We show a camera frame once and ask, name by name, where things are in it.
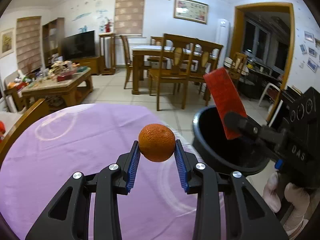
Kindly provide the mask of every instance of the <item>black bowl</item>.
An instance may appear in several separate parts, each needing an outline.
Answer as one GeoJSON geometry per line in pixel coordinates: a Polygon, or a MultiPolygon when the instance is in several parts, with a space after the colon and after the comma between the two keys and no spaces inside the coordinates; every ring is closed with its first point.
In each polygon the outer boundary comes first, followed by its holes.
{"type": "Polygon", "coordinates": [[[249,176],[262,171],[269,162],[269,158],[256,151],[258,148],[248,137],[227,140],[216,106],[205,107],[195,115],[193,133],[193,147],[217,172],[240,171],[249,176]]]}

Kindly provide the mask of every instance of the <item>blue button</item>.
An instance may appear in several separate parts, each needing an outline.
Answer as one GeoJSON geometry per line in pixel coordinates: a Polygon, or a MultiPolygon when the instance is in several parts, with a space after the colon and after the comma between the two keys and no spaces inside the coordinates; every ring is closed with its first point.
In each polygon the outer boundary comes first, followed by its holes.
{"type": "Polygon", "coordinates": [[[278,160],[275,164],[275,169],[277,169],[277,170],[281,169],[282,165],[283,165],[283,160],[281,160],[281,159],[278,160]]]}

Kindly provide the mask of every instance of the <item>wooden door frame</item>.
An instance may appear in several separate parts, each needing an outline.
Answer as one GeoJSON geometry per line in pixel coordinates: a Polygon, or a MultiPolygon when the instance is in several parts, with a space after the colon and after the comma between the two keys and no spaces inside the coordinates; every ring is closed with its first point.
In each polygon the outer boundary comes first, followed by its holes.
{"type": "MultiPolygon", "coordinates": [[[[287,84],[289,73],[290,73],[292,58],[293,58],[293,51],[294,51],[295,23],[294,23],[293,4],[287,3],[287,2],[261,2],[261,3],[250,3],[250,4],[236,6],[232,44],[231,44],[231,50],[230,50],[229,56],[233,56],[236,52],[241,52],[243,38],[244,38],[244,24],[245,24],[244,14],[246,12],[253,12],[253,11],[285,12],[290,14],[290,43],[289,43],[287,61],[284,67],[284,77],[280,87],[281,90],[284,90],[287,84]]],[[[274,112],[276,111],[276,108],[279,103],[279,96],[280,96],[280,92],[278,93],[276,101],[273,105],[273,108],[267,117],[268,123],[270,122],[274,112]]]]}

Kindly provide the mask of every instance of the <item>tile floor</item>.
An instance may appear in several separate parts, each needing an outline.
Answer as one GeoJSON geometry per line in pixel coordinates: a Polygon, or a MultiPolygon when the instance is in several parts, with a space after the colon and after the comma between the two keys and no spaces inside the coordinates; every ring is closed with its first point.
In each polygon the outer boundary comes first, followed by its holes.
{"type": "MultiPolygon", "coordinates": [[[[83,101],[86,103],[109,103],[122,105],[139,105],[147,107],[151,112],[157,115],[161,120],[168,123],[176,129],[190,143],[193,141],[192,120],[196,112],[204,107],[205,101],[203,94],[198,94],[198,86],[190,83],[188,86],[188,98],[186,109],[181,109],[182,91],[172,95],[173,84],[162,84],[160,95],[160,109],[156,111],[156,96],[150,96],[148,91],[148,78],[140,81],[140,95],[132,95],[132,82],[127,84],[124,90],[124,79],[126,70],[120,68],[112,76],[92,76],[94,91],[83,101]]],[[[267,101],[263,101],[258,106],[258,100],[249,100],[241,97],[242,103],[247,114],[259,124],[265,124],[265,118],[268,116],[267,101]]],[[[267,182],[269,175],[274,171],[273,164],[269,163],[264,171],[247,178],[251,184],[262,194],[263,187],[267,182]]]]}

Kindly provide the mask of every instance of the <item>metal screw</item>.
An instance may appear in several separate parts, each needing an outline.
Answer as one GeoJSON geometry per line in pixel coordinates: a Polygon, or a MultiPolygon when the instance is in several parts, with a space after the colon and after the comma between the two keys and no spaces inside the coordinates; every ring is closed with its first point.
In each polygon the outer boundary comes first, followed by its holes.
{"type": "Polygon", "coordinates": [[[239,172],[239,171],[234,171],[234,172],[232,173],[232,176],[234,176],[235,178],[241,178],[242,174],[241,174],[241,172],[239,172]]]}
{"type": "Polygon", "coordinates": [[[204,170],[204,169],[205,169],[205,165],[204,165],[203,163],[197,163],[197,164],[196,164],[196,168],[197,168],[198,170],[204,170]]]}
{"type": "Polygon", "coordinates": [[[118,164],[115,164],[115,163],[109,166],[109,170],[112,170],[112,171],[115,171],[118,168],[119,168],[118,164]]]}
{"type": "Polygon", "coordinates": [[[79,179],[79,178],[81,178],[81,176],[82,176],[82,174],[81,174],[81,172],[79,172],[79,171],[75,172],[75,173],[72,175],[72,177],[73,177],[74,179],[79,179]]]}

